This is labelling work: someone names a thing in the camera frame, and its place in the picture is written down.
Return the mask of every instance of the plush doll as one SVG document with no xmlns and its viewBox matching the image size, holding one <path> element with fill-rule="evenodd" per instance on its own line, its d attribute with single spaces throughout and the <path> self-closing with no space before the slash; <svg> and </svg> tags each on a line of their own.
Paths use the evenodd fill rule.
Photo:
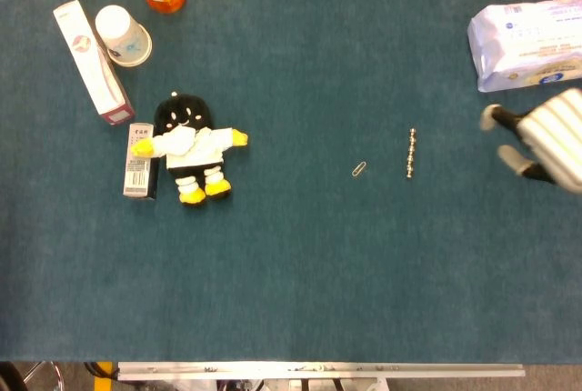
<svg viewBox="0 0 582 391">
<path fill-rule="evenodd" d="M 582 193 L 582 91 L 568 89 L 523 115 L 489 105 L 481 115 L 481 128 L 490 130 L 496 123 L 513 132 L 540 161 L 523 157 L 511 145 L 500 146 L 499 157 L 517 175 Z"/>
<path fill-rule="evenodd" d="M 154 137 L 131 147 L 140 157 L 166 157 L 180 202 L 199 205 L 206 196 L 230 192 L 222 172 L 222 154 L 232 146 L 248 144 L 248 136 L 236 129 L 214 129 L 204 100 L 194 95 L 173 95 L 156 109 Z"/>
</svg>

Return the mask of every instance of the white paper cup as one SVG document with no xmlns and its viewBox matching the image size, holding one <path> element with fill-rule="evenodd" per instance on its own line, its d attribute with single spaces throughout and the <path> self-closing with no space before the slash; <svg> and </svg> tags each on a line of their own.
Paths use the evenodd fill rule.
<svg viewBox="0 0 582 391">
<path fill-rule="evenodd" d="M 95 18 L 95 27 L 109 57 L 118 65 L 140 65 L 152 52 L 149 33 L 121 6 L 101 9 Z"/>
</svg>

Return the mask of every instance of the metal paper clip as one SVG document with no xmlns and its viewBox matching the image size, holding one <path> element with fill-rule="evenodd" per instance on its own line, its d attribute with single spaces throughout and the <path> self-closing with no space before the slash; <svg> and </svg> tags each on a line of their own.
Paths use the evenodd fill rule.
<svg viewBox="0 0 582 391">
<path fill-rule="evenodd" d="M 360 173 L 362 173 L 362 171 L 364 171 L 364 168 L 366 168 L 366 161 L 362 161 L 360 162 L 356 168 L 354 168 L 354 171 L 352 171 L 352 176 L 353 177 L 358 177 L 360 175 Z"/>
</svg>

